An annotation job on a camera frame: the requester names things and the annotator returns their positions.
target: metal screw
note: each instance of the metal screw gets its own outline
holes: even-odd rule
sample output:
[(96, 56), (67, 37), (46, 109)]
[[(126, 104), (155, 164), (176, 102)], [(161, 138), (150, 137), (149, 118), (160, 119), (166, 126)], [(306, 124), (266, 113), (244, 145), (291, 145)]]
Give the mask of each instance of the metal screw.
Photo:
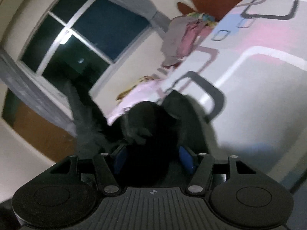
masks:
[(198, 185), (192, 185), (188, 187), (188, 191), (190, 191), (191, 193), (199, 193), (203, 191), (203, 187)]
[(103, 190), (106, 193), (116, 193), (117, 191), (119, 191), (119, 188), (118, 186), (115, 186), (115, 185), (108, 185), (108, 186), (105, 186)]

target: ribbed plastic surface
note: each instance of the ribbed plastic surface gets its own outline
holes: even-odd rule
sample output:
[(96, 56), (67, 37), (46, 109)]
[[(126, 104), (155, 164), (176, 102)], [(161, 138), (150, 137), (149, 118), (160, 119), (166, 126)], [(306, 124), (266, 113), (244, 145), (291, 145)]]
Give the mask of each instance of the ribbed plastic surface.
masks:
[(128, 188), (105, 198), (83, 222), (66, 230), (234, 230), (220, 221), (200, 198), (179, 188)]

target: white window frame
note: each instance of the white window frame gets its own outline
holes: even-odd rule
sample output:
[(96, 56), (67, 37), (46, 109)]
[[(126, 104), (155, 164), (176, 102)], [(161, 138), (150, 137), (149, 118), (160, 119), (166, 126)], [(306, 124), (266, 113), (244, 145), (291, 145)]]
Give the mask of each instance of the white window frame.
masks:
[[(49, 61), (52, 56), (56, 52), (57, 48), (60, 45), (61, 40), (70, 32), (73, 36), (79, 39), (83, 44), (85, 44), (90, 50), (95, 52), (99, 57), (101, 57), (105, 62), (109, 64), (109, 67), (104, 71), (104, 73), (100, 76), (100, 78), (96, 81), (96, 83), (92, 86), (89, 91), (92, 99), (95, 99), (99, 93), (99, 91), (103, 88), (103, 86), (110, 80), (112, 75), (121, 67), (121, 65), (127, 60), (127, 58), (140, 46), (140, 44), (152, 33), (152, 27), (149, 25), (142, 32), (139, 33), (135, 37), (135, 39), (120, 53), (120, 55), (112, 61), (107, 55), (105, 55), (102, 51), (100, 51), (95, 45), (93, 45), (89, 40), (87, 40), (84, 36), (82, 36), (79, 32), (74, 30), (72, 27), (75, 22), (84, 14), (84, 12), (96, 1), (96, 0), (88, 0), (85, 2), (82, 7), (71, 17), (71, 19), (65, 23), (58, 16), (52, 13), (50, 10), (54, 4), (56, 4), (59, 0), (56, 0), (55, 3), (48, 9), (48, 11), (44, 14), (43, 20), (40, 20), (40, 23), (37, 25), (35, 30), (33, 30), (30, 40), (27, 41), (27, 44), (24, 46), (24, 50), (21, 53), (17, 64), (23, 70), (23, 72), (44, 92), (55, 104), (61, 108), (69, 117), (72, 118), (69, 103), (67, 97), (60, 92), (55, 86), (53, 86), (50, 82), (48, 82), (43, 76), (43, 72), (47, 67)], [(27, 46), (31, 42), (31, 39), (37, 32), (40, 24), (44, 21), (47, 15), (53, 17), (56, 21), (64, 26), (64, 28), (60, 31), (58, 36), (55, 38), (51, 46), (49, 47), (47, 53), (45, 54), (43, 60), (41, 61), (36, 72), (31, 70), (22, 60), (22, 56)]]

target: circular cover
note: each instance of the circular cover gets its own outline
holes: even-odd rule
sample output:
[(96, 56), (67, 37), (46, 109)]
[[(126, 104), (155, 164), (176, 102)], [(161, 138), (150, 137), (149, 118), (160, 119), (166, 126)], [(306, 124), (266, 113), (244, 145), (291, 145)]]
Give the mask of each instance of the circular cover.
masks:
[(38, 228), (62, 228), (73, 225), (91, 213), (96, 192), (86, 184), (24, 185), (14, 194), (15, 214)]
[(218, 185), (210, 196), (212, 209), (225, 221), (239, 227), (270, 228), (285, 224), (293, 198), (279, 184)]

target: window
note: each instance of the window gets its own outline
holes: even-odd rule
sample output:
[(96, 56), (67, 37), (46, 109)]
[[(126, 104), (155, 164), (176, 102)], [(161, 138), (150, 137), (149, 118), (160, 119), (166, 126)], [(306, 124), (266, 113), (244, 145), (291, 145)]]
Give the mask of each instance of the window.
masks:
[(63, 92), (67, 80), (80, 80), (90, 91), (148, 26), (145, 18), (108, 0), (59, 0), (21, 62), (51, 90)]

